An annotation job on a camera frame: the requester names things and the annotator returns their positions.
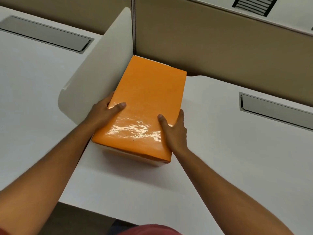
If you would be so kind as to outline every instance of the finger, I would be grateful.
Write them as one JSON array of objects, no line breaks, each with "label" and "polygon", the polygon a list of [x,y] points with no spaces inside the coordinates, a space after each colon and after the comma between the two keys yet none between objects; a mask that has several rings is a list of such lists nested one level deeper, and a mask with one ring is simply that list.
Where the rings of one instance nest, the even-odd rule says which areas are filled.
[{"label": "finger", "polygon": [[185,118],[184,111],[182,109],[180,109],[176,123],[177,124],[184,124],[184,118]]},{"label": "finger", "polygon": [[116,115],[117,113],[121,112],[122,110],[124,110],[126,107],[126,103],[122,102],[117,104],[116,106],[112,107],[111,109],[109,109],[109,112],[112,116]]},{"label": "finger", "polygon": [[100,100],[99,103],[108,106],[108,104],[110,103],[112,96],[114,94],[114,91],[112,91],[106,98],[104,98],[103,100]]},{"label": "finger", "polygon": [[161,128],[166,132],[170,128],[170,126],[167,123],[166,118],[163,115],[159,114],[157,116],[157,119],[161,125]]}]

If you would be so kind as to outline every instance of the forearm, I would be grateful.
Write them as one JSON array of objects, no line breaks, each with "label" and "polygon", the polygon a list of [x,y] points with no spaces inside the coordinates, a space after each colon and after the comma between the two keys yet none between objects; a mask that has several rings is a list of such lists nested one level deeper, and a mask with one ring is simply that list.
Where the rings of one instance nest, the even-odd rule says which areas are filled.
[{"label": "forearm", "polygon": [[94,132],[82,123],[0,193],[0,227],[36,234],[58,202]]},{"label": "forearm", "polygon": [[226,181],[188,149],[174,153],[225,235],[292,232],[271,212]]}]

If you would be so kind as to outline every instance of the orange box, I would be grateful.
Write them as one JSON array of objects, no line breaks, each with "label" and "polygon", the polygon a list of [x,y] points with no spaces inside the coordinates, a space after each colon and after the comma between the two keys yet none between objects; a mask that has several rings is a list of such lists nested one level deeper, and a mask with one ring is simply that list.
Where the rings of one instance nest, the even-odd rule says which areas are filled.
[{"label": "orange box", "polygon": [[166,146],[157,120],[163,114],[176,123],[182,103],[186,72],[133,56],[109,103],[126,102],[126,108],[92,137],[105,149],[154,165],[167,164],[172,152]]}]

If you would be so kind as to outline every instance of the floor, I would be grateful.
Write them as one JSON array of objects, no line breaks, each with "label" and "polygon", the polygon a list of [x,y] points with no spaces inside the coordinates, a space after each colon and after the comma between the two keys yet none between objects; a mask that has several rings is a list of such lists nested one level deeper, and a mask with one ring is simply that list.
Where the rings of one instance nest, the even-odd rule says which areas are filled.
[{"label": "floor", "polygon": [[105,235],[114,218],[58,202],[39,235]]}]

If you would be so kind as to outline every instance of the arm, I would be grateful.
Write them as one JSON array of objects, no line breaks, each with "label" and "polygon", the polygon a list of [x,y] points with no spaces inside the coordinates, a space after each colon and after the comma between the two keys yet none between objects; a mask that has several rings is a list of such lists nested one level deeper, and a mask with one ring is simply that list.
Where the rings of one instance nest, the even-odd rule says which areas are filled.
[{"label": "arm", "polygon": [[105,126],[125,103],[108,109],[112,98],[92,107],[87,118],[49,153],[0,192],[0,228],[11,235],[37,234],[66,187],[93,133]]},{"label": "arm", "polygon": [[270,211],[226,181],[187,147],[187,129],[181,110],[170,127],[158,116],[166,143],[182,165],[203,202],[225,235],[293,235]]}]

